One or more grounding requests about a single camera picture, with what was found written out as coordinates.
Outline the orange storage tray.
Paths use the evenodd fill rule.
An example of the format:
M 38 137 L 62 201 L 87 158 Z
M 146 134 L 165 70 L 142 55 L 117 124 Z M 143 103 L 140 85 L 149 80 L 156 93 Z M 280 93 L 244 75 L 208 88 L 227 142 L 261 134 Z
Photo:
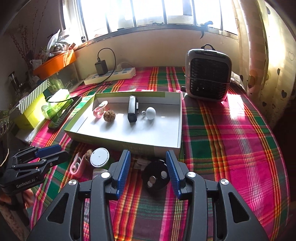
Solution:
M 51 58 L 50 60 L 46 61 L 41 66 L 36 68 L 33 71 L 33 75 L 39 77 L 42 80 L 45 80 L 75 61 L 76 56 L 74 50 L 68 50 Z

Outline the white power strip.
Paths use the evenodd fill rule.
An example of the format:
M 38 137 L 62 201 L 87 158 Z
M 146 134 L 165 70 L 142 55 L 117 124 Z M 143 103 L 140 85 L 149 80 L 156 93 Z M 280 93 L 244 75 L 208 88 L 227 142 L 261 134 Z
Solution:
M 122 80 L 122 79 L 131 79 L 136 75 L 135 68 L 125 68 L 121 71 L 112 71 L 107 72 L 105 75 L 98 75 L 93 74 L 89 75 L 86 79 L 84 79 L 85 85 L 91 85 L 91 84 L 97 84 L 102 83 L 104 81 L 116 81 L 116 80 Z

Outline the green tissue pack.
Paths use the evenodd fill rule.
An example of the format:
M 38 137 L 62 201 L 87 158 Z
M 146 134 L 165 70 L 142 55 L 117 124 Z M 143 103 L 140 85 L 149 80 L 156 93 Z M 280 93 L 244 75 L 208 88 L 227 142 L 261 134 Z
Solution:
M 51 120 L 65 104 L 71 102 L 69 90 L 59 89 L 41 106 L 42 114 L 46 120 Z

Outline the shallow green cardboard box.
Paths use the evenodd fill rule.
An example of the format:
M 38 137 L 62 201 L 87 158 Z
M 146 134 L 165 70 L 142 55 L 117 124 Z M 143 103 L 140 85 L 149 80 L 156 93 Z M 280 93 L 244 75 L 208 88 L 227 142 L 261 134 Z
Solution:
M 138 100 L 135 123 L 130 123 L 127 117 L 130 95 Z M 105 100 L 116 114 L 112 122 L 93 115 L 93 110 Z M 156 110 L 153 120 L 142 116 L 148 107 Z M 172 150 L 178 155 L 182 139 L 182 95 L 152 91 L 95 94 L 74 115 L 65 132 L 75 141 L 109 150 L 128 149 L 133 154 L 155 157 L 165 157 L 166 151 Z

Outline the black round disc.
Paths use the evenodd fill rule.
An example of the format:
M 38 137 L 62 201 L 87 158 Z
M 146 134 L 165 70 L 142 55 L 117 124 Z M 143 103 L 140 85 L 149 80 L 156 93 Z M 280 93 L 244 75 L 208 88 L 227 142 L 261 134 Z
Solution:
M 142 172 L 142 183 L 150 193 L 161 191 L 169 181 L 168 167 L 163 160 L 152 161 Z

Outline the black power adapter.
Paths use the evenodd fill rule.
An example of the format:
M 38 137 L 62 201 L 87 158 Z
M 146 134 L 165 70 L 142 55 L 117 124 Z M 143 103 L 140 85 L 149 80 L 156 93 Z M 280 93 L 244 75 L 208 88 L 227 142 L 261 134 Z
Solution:
M 105 60 L 98 60 L 95 63 L 95 68 L 98 75 L 105 75 L 108 72 L 108 68 Z

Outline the walnut in box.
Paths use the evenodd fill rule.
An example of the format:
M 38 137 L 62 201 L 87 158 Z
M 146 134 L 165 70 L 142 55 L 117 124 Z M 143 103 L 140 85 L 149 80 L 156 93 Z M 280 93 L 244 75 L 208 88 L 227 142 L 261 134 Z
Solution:
M 116 114 L 112 110 L 108 110 L 104 113 L 103 118 L 107 122 L 112 122 L 115 120 Z

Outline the black rectangular device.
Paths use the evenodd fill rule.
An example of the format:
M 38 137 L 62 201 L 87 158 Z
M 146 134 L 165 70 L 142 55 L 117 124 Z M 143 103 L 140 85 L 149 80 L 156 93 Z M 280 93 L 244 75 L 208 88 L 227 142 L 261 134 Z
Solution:
M 130 123 L 137 121 L 138 115 L 138 100 L 134 95 L 129 96 L 127 117 Z

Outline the pink clip with teal pad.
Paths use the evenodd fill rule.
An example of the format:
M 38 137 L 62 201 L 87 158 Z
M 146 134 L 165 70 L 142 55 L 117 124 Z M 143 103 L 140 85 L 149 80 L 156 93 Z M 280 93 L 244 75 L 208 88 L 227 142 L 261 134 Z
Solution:
M 93 110 L 93 115 L 96 118 L 101 118 L 106 111 L 109 110 L 108 101 L 103 101 Z

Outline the white mushroom-shaped knob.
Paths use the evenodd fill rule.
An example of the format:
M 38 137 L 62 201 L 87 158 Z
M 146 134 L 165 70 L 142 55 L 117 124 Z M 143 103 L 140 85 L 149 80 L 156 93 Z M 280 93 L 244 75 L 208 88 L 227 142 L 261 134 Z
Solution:
M 156 117 L 156 110 L 153 107 L 148 107 L 142 111 L 142 116 L 151 121 Z

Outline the walnut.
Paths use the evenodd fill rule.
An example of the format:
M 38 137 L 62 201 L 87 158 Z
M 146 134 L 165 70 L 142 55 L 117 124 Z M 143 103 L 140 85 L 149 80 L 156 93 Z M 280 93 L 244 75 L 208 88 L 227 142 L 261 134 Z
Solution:
M 90 157 L 91 157 L 92 153 L 93 153 L 93 150 L 92 149 L 88 149 L 86 151 L 86 153 L 84 155 L 86 161 L 88 161 L 88 162 L 90 161 Z
M 103 118 L 107 122 L 112 122 L 115 120 L 116 114 L 112 110 L 108 110 L 104 113 Z

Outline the yellow green box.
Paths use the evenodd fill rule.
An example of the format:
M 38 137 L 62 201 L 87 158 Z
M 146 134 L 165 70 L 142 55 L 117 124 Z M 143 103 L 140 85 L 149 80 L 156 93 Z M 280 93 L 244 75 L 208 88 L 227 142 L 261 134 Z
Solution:
M 50 82 L 45 80 L 12 108 L 10 119 L 19 129 L 32 130 L 40 121 L 44 120 L 41 107 L 45 105 L 46 100 L 43 91 L 49 86 Z

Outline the black smartphone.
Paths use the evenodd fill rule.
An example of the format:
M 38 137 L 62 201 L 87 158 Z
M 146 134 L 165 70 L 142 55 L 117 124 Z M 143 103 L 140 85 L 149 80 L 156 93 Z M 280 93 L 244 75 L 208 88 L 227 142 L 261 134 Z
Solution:
M 76 96 L 66 101 L 62 108 L 60 108 L 60 110 L 51 119 L 50 123 L 48 124 L 48 128 L 50 130 L 56 130 L 60 128 L 72 111 L 76 108 L 76 106 L 81 102 L 81 100 L 81 96 Z

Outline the heart patterned curtain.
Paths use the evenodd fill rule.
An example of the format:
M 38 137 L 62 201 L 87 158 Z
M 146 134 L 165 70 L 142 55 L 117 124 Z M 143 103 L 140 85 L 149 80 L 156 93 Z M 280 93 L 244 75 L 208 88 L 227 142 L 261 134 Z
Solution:
M 295 99 L 295 38 L 267 1 L 233 1 L 240 75 L 273 128 Z

